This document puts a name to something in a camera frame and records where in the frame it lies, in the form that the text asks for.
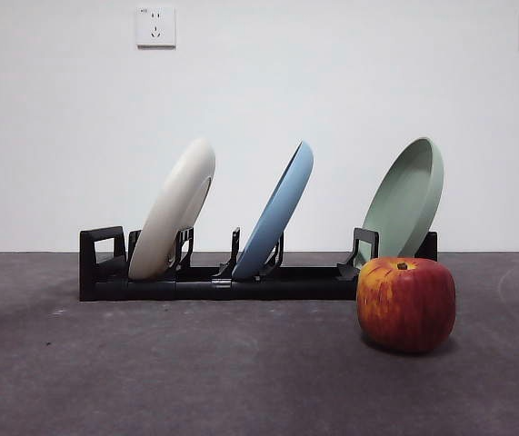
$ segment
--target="dish rack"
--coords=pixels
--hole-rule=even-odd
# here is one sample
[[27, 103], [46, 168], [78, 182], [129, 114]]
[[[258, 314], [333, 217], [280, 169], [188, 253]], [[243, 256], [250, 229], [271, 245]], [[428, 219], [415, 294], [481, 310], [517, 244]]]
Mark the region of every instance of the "dish rack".
[[[79, 300], [354, 300], [358, 274], [354, 266], [360, 243], [371, 245], [372, 258], [378, 257], [381, 235], [354, 228], [353, 248], [343, 263], [331, 266], [286, 266], [284, 235], [261, 271], [250, 280], [236, 281], [231, 273], [239, 253], [240, 229], [233, 231], [231, 255], [225, 263], [193, 266], [195, 229], [176, 234], [172, 265], [152, 280], [128, 278], [128, 267], [140, 231], [128, 235], [125, 250], [124, 229], [120, 226], [82, 231], [79, 234]], [[114, 253], [98, 260], [95, 243], [114, 240]], [[415, 257], [437, 260], [437, 233], [429, 232]]]

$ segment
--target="electrical outlet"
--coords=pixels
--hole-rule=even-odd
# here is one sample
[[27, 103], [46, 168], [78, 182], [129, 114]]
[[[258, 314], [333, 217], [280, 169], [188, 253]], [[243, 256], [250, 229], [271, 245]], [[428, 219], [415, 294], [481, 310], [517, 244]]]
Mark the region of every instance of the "electrical outlet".
[[140, 7], [135, 16], [138, 47], [176, 47], [176, 10], [173, 7]]

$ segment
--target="red apple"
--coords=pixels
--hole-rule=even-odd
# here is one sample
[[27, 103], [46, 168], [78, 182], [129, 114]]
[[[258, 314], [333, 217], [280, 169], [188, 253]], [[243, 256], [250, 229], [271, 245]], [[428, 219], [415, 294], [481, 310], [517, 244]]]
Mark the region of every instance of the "red apple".
[[356, 305], [360, 326], [374, 342], [401, 352], [428, 352], [453, 329], [453, 276], [428, 259], [373, 259], [358, 277]]

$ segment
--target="blue plate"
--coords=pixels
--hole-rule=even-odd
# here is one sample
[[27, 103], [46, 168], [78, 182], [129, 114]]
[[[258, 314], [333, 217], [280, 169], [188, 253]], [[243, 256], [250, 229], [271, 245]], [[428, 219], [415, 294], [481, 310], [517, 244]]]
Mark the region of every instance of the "blue plate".
[[249, 279], [259, 273], [294, 214], [313, 166], [312, 149], [301, 142], [233, 269], [233, 279]]

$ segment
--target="plate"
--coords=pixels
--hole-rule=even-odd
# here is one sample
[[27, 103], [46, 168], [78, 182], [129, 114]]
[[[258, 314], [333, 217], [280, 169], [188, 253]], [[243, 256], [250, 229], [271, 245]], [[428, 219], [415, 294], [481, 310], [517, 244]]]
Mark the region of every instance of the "plate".
[[304, 193], [313, 166], [312, 149], [301, 142], [239, 256], [233, 269], [234, 280], [249, 279], [264, 266]]
[[[379, 256], [414, 257], [429, 232], [443, 190], [443, 158], [427, 138], [407, 146], [376, 191], [363, 227], [380, 235]], [[370, 246], [355, 259], [361, 267], [370, 260]]]
[[215, 176], [215, 152], [205, 139], [193, 141], [168, 175], [150, 210], [130, 261], [128, 277], [146, 280], [174, 261], [179, 230], [195, 225]]

